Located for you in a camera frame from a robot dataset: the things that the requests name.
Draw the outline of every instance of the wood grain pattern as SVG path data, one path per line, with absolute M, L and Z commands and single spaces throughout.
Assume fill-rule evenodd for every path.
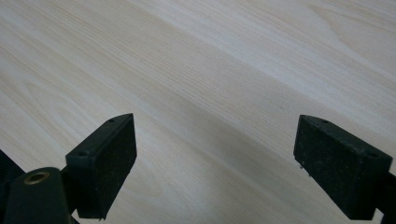
M 133 112 L 138 159 L 104 223 L 359 223 L 299 169 L 294 137 L 308 114 L 396 157 L 395 12 L 393 0 L 1 0 L 0 148 L 25 170 L 62 168 Z

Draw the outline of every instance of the black mounting arm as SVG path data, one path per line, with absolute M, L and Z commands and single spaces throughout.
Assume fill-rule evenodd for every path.
M 77 223 L 106 218 L 136 159 L 134 116 L 106 121 L 66 155 L 66 167 L 27 174 L 0 150 L 0 223 Z
M 325 119 L 301 115 L 294 157 L 349 219 L 396 223 L 392 157 Z

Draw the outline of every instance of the black rubber pad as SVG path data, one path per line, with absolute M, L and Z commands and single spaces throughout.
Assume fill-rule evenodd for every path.
M 294 157 L 350 219 L 373 218 L 391 156 L 327 120 L 301 115 Z
M 68 174 L 81 189 L 80 217 L 106 218 L 135 159 L 133 114 L 106 121 L 66 155 Z

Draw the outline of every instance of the screw hole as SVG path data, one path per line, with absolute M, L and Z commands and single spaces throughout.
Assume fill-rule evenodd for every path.
M 50 176 L 50 173 L 48 173 L 48 172 L 39 172 L 39 173 L 36 173 L 36 174 L 32 174 L 32 175 L 29 175 L 24 180 L 24 184 L 25 185 L 38 184 L 38 183 L 44 181 L 45 179 L 47 179 L 49 176 Z
M 80 151 L 78 153 L 79 156 L 88 156 L 88 151 Z

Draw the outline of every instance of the black plastic part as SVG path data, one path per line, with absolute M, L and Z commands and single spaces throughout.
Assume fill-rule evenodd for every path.
M 396 223 L 396 177 L 388 174 L 376 199 L 376 207 L 384 214 L 382 224 Z
M 0 223 L 6 213 L 9 184 L 25 172 L 6 153 L 0 150 Z
M 294 157 L 350 219 L 373 218 L 391 156 L 327 120 L 301 115 Z
M 80 217 L 106 218 L 135 159 L 133 114 L 106 121 L 66 155 L 68 175 L 80 190 Z
M 12 182 L 5 224 L 70 224 L 61 173 L 56 168 L 41 168 Z

